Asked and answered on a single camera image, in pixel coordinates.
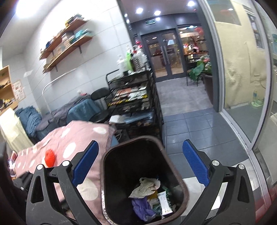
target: blue gripper pad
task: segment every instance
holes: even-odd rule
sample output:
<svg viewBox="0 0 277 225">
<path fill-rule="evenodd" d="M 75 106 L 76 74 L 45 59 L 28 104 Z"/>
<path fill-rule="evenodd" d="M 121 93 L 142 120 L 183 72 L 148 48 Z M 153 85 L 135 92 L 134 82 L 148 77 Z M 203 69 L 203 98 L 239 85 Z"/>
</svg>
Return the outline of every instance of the blue gripper pad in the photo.
<svg viewBox="0 0 277 225">
<path fill-rule="evenodd" d="M 92 164 L 98 156 L 99 145 L 96 141 L 84 153 L 83 157 L 77 163 L 73 170 L 72 184 L 77 187 L 78 184 L 82 184 L 85 180 Z"/>
<path fill-rule="evenodd" d="M 209 170 L 196 151 L 198 150 L 196 150 L 195 146 L 190 141 L 184 141 L 183 154 L 199 183 L 204 184 L 206 187 L 210 183 Z"/>
</svg>

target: shelf bracket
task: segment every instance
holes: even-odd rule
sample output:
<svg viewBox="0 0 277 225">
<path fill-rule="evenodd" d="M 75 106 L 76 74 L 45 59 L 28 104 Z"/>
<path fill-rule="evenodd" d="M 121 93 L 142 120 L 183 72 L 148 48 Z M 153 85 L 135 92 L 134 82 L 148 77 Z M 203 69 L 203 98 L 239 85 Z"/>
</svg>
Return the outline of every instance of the shelf bracket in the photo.
<svg viewBox="0 0 277 225">
<path fill-rule="evenodd" d="M 80 50 L 80 53 L 82 54 L 82 49 L 81 49 L 81 46 L 78 46 L 79 50 Z"/>
</svg>

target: door handle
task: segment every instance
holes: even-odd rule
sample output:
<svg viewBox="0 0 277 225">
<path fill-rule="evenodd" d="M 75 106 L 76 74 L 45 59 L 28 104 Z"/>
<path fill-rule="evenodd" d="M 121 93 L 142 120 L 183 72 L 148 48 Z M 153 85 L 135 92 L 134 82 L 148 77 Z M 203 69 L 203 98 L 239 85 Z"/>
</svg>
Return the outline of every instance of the door handle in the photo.
<svg viewBox="0 0 277 225">
<path fill-rule="evenodd" d="M 165 54 L 166 54 L 166 57 L 167 57 L 168 64 L 170 65 L 169 57 L 168 57 L 168 54 L 167 54 L 167 49 L 166 49 L 165 46 L 164 46 L 164 48 L 165 48 Z"/>
<path fill-rule="evenodd" d="M 163 54 L 163 61 L 164 61 L 165 65 L 166 65 L 167 63 L 166 63 L 166 59 L 165 59 L 165 54 L 163 53 L 163 47 L 162 46 L 161 46 L 161 53 Z"/>
</svg>

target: pink polka dot blanket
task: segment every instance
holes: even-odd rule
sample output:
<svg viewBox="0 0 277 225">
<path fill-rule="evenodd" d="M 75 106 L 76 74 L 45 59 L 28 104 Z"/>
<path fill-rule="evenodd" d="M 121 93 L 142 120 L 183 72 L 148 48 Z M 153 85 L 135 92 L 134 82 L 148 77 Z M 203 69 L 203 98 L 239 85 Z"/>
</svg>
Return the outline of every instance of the pink polka dot blanket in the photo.
<svg viewBox="0 0 277 225">
<path fill-rule="evenodd" d="M 72 121 L 67 126 L 59 127 L 50 132 L 43 140 L 31 148 L 18 153 L 15 171 L 17 177 L 26 171 L 34 173 L 38 164 L 45 163 L 45 152 L 52 149 L 56 155 L 54 166 L 60 165 L 64 160 L 72 160 L 76 153 L 86 149 L 92 140 L 97 141 L 99 153 L 88 172 L 84 182 L 77 186 L 84 201 L 102 224 L 109 224 L 102 214 L 100 161 L 111 146 L 114 129 L 107 124 L 97 124 L 84 121 Z M 64 196 L 59 184 L 55 184 L 59 200 Z"/>
</svg>

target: red ball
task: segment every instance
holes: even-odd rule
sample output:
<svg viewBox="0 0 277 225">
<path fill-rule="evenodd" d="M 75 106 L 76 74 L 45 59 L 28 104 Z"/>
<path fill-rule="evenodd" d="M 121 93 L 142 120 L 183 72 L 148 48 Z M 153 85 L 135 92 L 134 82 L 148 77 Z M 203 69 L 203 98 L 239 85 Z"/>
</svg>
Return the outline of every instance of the red ball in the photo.
<svg viewBox="0 0 277 225">
<path fill-rule="evenodd" d="M 56 161 L 56 155 L 52 149 L 48 149 L 45 152 L 45 163 L 48 167 L 53 167 Z"/>
</svg>

